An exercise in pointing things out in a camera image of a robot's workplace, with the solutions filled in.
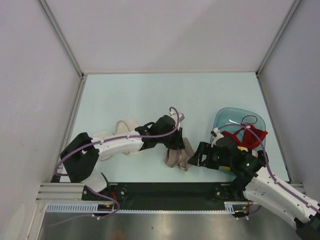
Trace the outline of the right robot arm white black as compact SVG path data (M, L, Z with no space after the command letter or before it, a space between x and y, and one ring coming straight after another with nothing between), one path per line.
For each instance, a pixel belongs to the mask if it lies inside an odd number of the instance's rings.
M212 170L228 168L235 174L227 187L230 196L268 209L292 226L302 240L318 240L320 203L271 173L266 155L222 137L214 143L200 142L188 164Z

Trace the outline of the white mesh laundry bag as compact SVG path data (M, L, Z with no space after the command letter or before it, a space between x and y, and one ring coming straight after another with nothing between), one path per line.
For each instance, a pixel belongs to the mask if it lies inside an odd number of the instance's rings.
M140 152L143 146L143 142L140 138L128 138L127 135L137 135L135 131L139 125L133 120L120 120L117 122L116 131L112 133L110 131L99 131L92 137L92 142L101 142L102 140L114 139L117 136L125 136L122 139L111 140L103 144L97 144L94 147L99 150L98 161L104 161L112 157L113 155L123 153L125 155L136 155Z

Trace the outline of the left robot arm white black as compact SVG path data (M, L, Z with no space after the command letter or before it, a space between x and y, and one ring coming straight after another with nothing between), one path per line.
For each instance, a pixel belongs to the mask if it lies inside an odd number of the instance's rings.
M105 200L111 188L107 178L95 171L97 162L117 154L137 154L158 144L170 150L184 149L180 127L184 118L182 113L173 113L141 126L133 119L120 120L115 133L101 131L90 137L82 132L60 153L60 163L72 183L84 184L98 199Z

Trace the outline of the beige bra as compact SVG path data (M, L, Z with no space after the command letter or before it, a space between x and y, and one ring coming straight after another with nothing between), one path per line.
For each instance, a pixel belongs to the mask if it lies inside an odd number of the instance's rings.
M168 149L163 162L170 168L178 167L187 172L192 166L188 163L189 159L194 156L195 152L186 137L182 138L185 148L179 150Z

